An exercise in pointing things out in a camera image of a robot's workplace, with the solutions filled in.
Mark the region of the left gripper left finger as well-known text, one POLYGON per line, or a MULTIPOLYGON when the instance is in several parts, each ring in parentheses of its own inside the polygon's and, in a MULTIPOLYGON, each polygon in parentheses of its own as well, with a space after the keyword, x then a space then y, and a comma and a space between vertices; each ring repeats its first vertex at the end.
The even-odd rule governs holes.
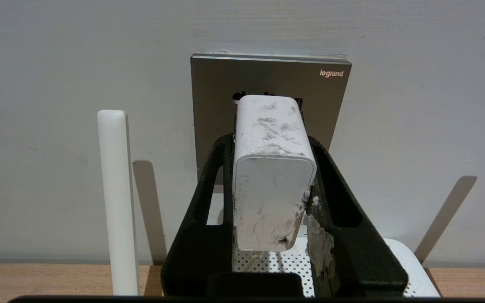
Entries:
POLYGON ((194 195, 161 270, 166 296, 204 296, 211 276, 232 271, 233 134, 218 138, 210 149, 194 195), (207 224, 219 169, 223 171, 223 222, 207 224))

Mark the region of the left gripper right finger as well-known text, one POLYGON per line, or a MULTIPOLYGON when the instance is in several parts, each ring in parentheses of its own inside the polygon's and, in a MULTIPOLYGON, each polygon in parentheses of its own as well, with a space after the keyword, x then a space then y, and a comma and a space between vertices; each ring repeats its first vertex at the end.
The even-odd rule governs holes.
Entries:
POLYGON ((305 203, 305 295, 401 297, 408 274, 362 209, 333 158, 309 138, 317 173, 305 203))

